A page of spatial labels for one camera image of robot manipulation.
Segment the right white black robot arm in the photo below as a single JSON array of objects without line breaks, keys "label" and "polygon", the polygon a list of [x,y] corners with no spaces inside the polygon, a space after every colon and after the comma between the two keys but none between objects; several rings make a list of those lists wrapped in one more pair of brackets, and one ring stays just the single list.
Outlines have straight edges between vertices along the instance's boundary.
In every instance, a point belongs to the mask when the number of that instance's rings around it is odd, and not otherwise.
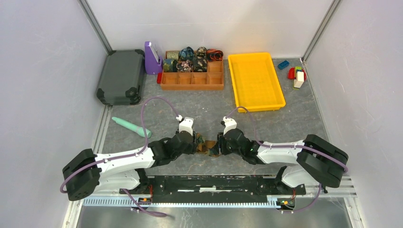
[{"label": "right white black robot arm", "polygon": [[220,133],[218,141],[222,154],[237,154],[249,164],[284,163],[280,178],[274,181],[281,194],[301,184],[338,188],[348,171],[347,153],[315,134],[296,142],[269,143],[250,140],[235,128]]}]

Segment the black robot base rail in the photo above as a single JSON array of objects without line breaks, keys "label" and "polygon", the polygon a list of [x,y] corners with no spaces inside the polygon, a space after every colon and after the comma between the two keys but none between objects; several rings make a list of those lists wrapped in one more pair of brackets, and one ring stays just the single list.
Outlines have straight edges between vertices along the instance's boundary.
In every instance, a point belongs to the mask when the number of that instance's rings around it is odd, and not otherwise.
[{"label": "black robot base rail", "polygon": [[289,187],[265,175],[156,175],[131,191],[150,194],[155,203],[263,203],[267,196],[305,195],[305,185]]}]

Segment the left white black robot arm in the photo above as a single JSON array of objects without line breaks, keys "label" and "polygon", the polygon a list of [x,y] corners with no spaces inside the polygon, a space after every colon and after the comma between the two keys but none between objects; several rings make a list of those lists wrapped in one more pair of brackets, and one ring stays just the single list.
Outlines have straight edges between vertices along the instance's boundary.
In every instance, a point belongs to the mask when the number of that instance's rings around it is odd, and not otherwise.
[{"label": "left white black robot arm", "polygon": [[93,193],[135,190],[145,193],[149,180],[145,169],[167,165],[182,154],[194,154],[196,134],[177,132],[172,138],[148,143],[143,148],[113,154],[95,154],[82,150],[63,169],[64,182],[60,188],[70,201]]}]

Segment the orange blue floral tie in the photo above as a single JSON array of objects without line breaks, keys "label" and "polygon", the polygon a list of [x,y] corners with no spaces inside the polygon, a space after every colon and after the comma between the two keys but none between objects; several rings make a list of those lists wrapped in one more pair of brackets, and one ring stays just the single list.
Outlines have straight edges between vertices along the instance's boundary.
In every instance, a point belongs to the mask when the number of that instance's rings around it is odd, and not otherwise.
[{"label": "orange blue floral tie", "polygon": [[195,134],[195,153],[210,156],[221,156],[218,141],[206,140],[200,133]]}]

